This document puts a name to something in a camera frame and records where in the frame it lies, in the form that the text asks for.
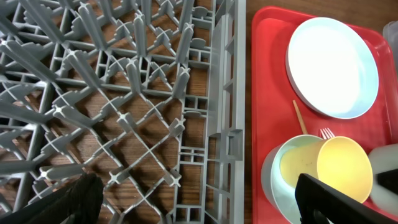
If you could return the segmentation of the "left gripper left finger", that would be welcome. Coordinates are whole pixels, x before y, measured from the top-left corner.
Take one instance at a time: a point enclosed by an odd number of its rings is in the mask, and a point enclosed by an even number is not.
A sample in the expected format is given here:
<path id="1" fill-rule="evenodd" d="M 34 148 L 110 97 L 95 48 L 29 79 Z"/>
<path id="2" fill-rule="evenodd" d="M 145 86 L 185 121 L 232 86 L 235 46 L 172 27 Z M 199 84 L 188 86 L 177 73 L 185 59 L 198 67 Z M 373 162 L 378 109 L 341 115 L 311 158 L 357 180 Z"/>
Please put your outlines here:
<path id="1" fill-rule="evenodd" d="M 96 223 L 103 203 L 103 182 L 96 174 L 78 180 L 1 219 L 1 223 Z"/>

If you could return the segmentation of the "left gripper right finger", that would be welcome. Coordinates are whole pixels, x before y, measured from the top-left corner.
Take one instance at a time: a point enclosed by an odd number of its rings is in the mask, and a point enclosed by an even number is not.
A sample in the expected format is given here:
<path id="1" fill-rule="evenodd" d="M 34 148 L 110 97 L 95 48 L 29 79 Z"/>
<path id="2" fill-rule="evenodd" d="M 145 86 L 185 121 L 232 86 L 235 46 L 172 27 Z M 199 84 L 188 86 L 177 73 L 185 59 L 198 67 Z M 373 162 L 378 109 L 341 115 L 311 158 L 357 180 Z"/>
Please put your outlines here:
<path id="1" fill-rule="evenodd" d="M 300 174 L 295 188 L 300 221 L 305 224 L 397 224 L 309 174 Z"/>

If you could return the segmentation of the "light blue small bowl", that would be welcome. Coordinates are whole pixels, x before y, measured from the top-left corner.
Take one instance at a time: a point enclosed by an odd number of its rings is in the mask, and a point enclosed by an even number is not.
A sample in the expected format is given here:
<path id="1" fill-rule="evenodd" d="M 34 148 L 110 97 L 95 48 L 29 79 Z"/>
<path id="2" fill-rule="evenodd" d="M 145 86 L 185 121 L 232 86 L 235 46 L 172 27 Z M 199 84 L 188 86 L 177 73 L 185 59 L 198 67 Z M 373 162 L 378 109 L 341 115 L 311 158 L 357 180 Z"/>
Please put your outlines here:
<path id="1" fill-rule="evenodd" d="M 289 223 L 301 223 L 295 199 L 295 188 L 285 182 L 280 173 L 280 162 L 285 152 L 299 146 L 321 141 L 318 136 L 304 134 L 279 144 L 266 156 L 261 169 L 261 185 L 271 205 Z"/>

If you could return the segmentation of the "yellow plastic cup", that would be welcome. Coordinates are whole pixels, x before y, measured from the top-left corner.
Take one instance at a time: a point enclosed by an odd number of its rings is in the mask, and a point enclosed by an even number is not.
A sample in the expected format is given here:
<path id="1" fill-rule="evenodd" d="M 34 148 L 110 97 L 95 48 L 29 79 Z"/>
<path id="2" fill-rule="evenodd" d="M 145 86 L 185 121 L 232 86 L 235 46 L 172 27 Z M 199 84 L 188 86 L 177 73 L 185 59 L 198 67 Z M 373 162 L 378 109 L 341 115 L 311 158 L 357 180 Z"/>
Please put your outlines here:
<path id="1" fill-rule="evenodd" d="M 373 170 L 364 149 L 354 140 L 337 136 L 296 143 L 280 160 L 280 173 L 291 187 L 300 174 L 309 174 L 363 203 L 373 186 Z"/>

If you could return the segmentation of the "green bowl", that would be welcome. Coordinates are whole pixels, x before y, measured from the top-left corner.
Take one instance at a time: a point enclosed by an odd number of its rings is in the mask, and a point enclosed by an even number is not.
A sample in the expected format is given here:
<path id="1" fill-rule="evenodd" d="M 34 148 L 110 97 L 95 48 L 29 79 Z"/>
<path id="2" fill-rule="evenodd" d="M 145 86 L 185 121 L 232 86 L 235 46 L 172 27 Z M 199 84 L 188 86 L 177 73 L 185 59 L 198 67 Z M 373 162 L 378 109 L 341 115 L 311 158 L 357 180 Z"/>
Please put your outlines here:
<path id="1" fill-rule="evenodd" d="M 397 168 L 397 144 L 381 146 L 369 153 L 374 182 L 370 198 L 376 207 L 390 215 L 397 216 L 397 194 L 383 187 L 377 175 Z"/>

